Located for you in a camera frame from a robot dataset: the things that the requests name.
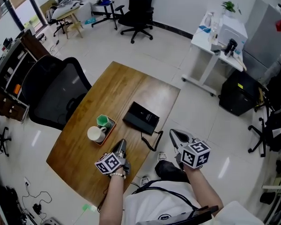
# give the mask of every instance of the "potted plant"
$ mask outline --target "potted plant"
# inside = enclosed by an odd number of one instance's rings
[[[225,8],[225,15],[227,15],[228,17],[233,17],[233,14],[235,13],[235,9],[234,9],[234,3],[231,2],[231,1],[228,1],[228,2],[223,2],[222,3],[222,7]],[[238,12],[240,14],[242,14],[242,12],[240,11],[240,9],[238,8],[238,5],[237,5],[237,9],[238,9]]]

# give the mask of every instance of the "white t-shirt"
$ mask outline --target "white t-shirt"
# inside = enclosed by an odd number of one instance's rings
[[[151,187],[160,187],[185,196],[195,207],[200,208],[194,199],[190,184],[186,182],[158,181]],[[147,190],[129,195],[124,202],[125,225],[135,225],[138,222],[154,221],[164,217],[174,217],[192,208],[180,198],[160,190]],[[225,206],[214,219],[204,225],[262,225],[263,223],[242,207],[238,202]]]

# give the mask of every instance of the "red sticker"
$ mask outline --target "red sticker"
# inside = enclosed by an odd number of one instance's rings
[[[276,22],[276,29],[278,32],[281,32],[281,20]]]

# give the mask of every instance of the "white printer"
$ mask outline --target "white printer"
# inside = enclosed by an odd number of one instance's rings
[[[234,39],[237,42],[235,53],[239,54],[248,39],[244,24],[236,18],[223,15],[219,25],[218,42],[226,46],[231,38]]]

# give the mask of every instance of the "tripod stand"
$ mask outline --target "tripod stand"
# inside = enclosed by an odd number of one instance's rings
[[[97,22],[94,22],[92,23],[92,28],[94,27],[94,25],[98,24],[98,23],[102,23],[104,21],[107,21],[107,20],[113,20],[114,21],[114,24],[115,24],[115,30],[118,30],[118,27],[117,27],[117,22],[116,22],[116,17],[115,17],[115,12],[114,12],[114,9],[113,9],[113,1],[110,0],[111,3],[108,4],[108,5],[100,5],[100,4],[95,4],[93,6],[97,6],[97,7],[104,7],[104,10],[105,10],[105,15],[106,15],[106,18],[100,20],[100,21],[97,21]],[[107,12],[107,6],[110,6],[111,7],[111,14],[112,14],[112,18],[110,16],[110,14]]]

